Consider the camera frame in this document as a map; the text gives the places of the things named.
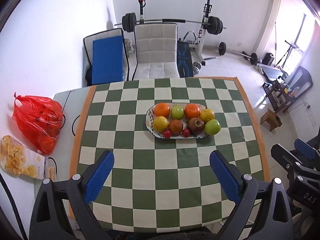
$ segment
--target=orange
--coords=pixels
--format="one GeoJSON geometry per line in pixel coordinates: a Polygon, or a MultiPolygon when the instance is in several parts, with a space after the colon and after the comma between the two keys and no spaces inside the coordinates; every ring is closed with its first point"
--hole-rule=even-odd
{"type": "Polygon", "coordinates": [[[156,116],[164,116],[167,118],[170,114],[170,107],[167,103],[159,103],[153,111],[156,116]]]}
{"type": "Polygon", "coordinates": [[[200,108],[196,104],[187,104],[187,106],[184,108],[184,114],[187,119],[199,117],[200,108]]]}

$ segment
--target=green apple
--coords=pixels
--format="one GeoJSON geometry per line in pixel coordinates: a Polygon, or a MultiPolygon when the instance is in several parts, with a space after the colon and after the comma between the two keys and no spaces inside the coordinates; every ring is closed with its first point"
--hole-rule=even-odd
{"type": "Polygon", "coordinates": [[[220,132],[220,130],[221,130],[221,126],[217,119],[212,119],[208,121],[204,126],[205,133],[209,135],[215,135],[218,132],[220,132]]]}
{"type": "Polygon", "coordinates": [[[184,110],[182,106],[175,105],[171,108],[171,117],[172,119],[181,120],[184,116],[184,110]]]}

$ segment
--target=blue exercise mat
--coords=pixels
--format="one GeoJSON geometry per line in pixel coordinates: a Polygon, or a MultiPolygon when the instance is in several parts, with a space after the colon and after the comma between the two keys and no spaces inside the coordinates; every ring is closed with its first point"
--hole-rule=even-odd
{"type": "Polygon", "coordinates": [[[123,81],[122,53],[122,36],[93,41],[92,85],[123,81]]]}
{"type": "Polygon", "coordinates": [[[177,67],[179,76],[193,77],[193,66],[190,47],[187,42],[178,42],[177,44],[177,67]]]}

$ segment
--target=barbell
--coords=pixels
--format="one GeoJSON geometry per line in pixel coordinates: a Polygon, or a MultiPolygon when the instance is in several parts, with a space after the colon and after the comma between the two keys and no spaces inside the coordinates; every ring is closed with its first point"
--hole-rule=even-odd
{"type": "Polygon", "coordinates": [[[208,31],[210,34],[218,35],[222,32],[223,29],[226,29],[226,27],[223,27],[222,21],[218,17],[209,16],[208,22],[197,22],[197,21],[189,21],[189,20],[182,20],[182,19],[151,19],[151,20],[141,20],[137,21],[137,17],[135,13],[126,13],[122,19],[121,23],[115,24],[122,25],[122,28],[124,31],[127,32],[133,32],[135,25],[139,22],[173,22],[173,23],[200,23],[208,31]]]}
{"type": "MultiPolygon", "coordinates": [[[[221,42],[219,44],[219,55],[221,55],[221,56],[224,55],[226,53],[226,51],[227,51],[227,45],[224,42],[221,42]]],[[[243,54],[243,53],[231,50],[231,49],[228,49],[228,51],[230,51],[232,53],[235,53],[235,54],[239,54],[239,55],[244,56],[246,58],[249,58],[250,59],[250,63],[252,65],[257,65],[258,63],[262,62],[261,58],[258,57],[258,55],[256,53],[252,53],[249,56],[249,55],[246,55],[246,54],[243,54]]]]}

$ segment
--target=cushioned chair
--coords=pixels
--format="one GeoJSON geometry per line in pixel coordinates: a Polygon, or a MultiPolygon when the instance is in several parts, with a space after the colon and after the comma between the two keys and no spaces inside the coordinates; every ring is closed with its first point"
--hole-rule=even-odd
{"type": "Polygon", "coordinates": [[[128,56],[127,52],[125,50],[125,45],[124,45],[124,36],[123,36],[123,30],[122,28],[116,28],[112,30],[107,30],[99,33],[92,34],[90,36],[87,36],[83,39],[83,46],[85,49],[85,52],[87,54],[88,62],[90,64],[90,67],[92,67],[92,42],[95,40],[100,40],[100,39],[105,39],[108,37],[114,37],[114,36],[122,36],[123,40],[123,72],[124,72],[124,81],[129,80],[129,61],[128,61],[128,56]]]}
{"type": "Polygon", "coordinates": [[[179,78],[177,32],[174,23],[138,24],[134,27],[137,66],[132,80],[179,78]]]}

